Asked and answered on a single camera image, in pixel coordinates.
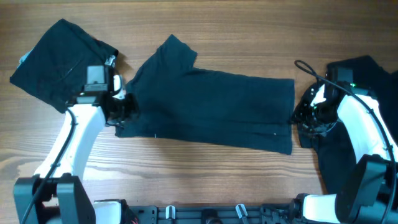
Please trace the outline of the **dark green t-shirt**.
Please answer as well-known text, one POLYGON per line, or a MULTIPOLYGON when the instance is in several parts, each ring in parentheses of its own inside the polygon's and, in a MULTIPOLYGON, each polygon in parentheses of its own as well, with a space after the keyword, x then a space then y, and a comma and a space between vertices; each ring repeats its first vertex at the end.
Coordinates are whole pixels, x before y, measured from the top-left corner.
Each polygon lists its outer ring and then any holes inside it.
POLYGON ((292 153, 292 79, 194 66, 197 53, 171 35, 126 84, 139 116, 117 137, 167 138, 292 153))

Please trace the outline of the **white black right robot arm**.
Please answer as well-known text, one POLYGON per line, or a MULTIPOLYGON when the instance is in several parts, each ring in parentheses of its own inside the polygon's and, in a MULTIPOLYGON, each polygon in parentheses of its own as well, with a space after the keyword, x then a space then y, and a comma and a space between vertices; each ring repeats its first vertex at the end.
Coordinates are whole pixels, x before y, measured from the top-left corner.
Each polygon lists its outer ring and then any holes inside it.
POLYGON ((328 194, 301 195, 296 216, 312 223, 397 223, 397 144, 368 95, 313 84, 292 121, 313 148, 328 194))

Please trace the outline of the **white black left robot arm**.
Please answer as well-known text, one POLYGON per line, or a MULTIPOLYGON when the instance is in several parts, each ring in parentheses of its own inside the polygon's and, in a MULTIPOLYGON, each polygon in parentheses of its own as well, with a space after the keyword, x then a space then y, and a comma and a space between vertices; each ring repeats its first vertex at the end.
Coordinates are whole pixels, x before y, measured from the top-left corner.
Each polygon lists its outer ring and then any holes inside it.
POLYGON ((66 103, 62 129, 32 177, 14 185, 20 223, 138 223, 125 200, 91 202, 81 179, 98 134, 138 112, 132 94, 81 93, 66 103))

